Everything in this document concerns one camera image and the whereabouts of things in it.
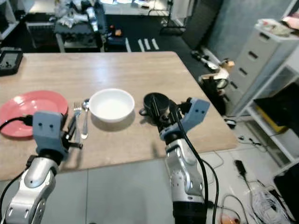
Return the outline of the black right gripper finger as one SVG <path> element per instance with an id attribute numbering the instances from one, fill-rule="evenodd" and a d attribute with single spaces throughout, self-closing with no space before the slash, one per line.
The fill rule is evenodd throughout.
<path id="1" fill-rule="evenodd" d="M 152 96 L 151 99 L 151 114 L 152 122 L 160 122 L 162 117 L 163 99 L 159 96 Z"/>
<path id="2" fill-rule="evenodd" d="M 180 121 L 182 119 L 181 111 L 177 102 L 174 102 L 173 100 L 169 100 L 168 109 L 169 109 L 168 117 L 171 121 Z"/>

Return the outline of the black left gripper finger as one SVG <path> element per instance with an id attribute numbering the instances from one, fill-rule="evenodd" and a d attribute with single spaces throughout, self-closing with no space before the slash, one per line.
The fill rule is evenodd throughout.
<path id="1" fill-rule="evenodd" d="M 77 135 L 77 122 L 78 122 L 79 113 L 74 113 L 71 120 L 69 121 L 69 140 Z"/>

